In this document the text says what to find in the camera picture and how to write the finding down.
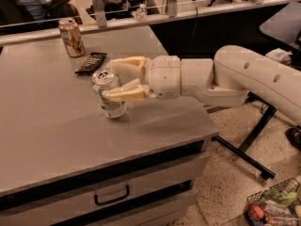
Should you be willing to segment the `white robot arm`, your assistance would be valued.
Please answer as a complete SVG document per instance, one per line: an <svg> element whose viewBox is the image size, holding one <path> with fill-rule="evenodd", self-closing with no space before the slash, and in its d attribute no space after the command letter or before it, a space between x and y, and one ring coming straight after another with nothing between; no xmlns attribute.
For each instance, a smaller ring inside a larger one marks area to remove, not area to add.
<svg viewBox="0 0 301 226"><path fill-rule="evenodd" d="M134 80L103 92L114 102L193 97L206 105L241 105L252 92L301 125L300 71L241 46L227 45L213 58L132 56L107 67Z"/></svg>

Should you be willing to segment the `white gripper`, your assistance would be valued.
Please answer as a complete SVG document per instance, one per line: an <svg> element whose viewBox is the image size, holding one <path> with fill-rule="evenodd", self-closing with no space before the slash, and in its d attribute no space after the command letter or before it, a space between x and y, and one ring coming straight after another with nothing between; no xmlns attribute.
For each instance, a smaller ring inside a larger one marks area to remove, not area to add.
<svg viewBox="0 0 301 226"><path fill-rule="evenodd" d="M104 90L102 96L112 102L141 102L146 99L176 99L181 92L181 61L177 56L129 56L112 59L105 65L118 75L127 74L136 79L121 87ZM147 85L138 77L145 75Z"/></svg>

